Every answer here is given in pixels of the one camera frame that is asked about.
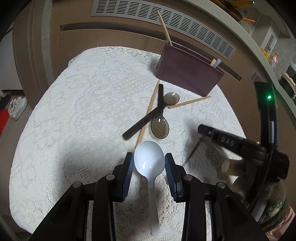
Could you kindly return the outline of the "gloved right hand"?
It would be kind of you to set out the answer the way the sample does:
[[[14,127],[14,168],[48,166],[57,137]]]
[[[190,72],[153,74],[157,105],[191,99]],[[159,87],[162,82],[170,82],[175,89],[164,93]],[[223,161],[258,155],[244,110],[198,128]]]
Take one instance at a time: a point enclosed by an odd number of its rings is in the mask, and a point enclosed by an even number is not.
[[[249,207],[250,204],[245,203],[245,201],[247,192],[254,181],[254,176],[251,174],[251,163],[244,159],[227,159],[223,162],[221,169],[222,173],[237,177],[230,189],[244,203],[245,207]],[[295,212],[290,207],[287,198],[287,188],[280,180],[267,182],[263,185],[257,202],[266,205],[260,211],[259,226],[269,240],[279,240],[295,217]]]

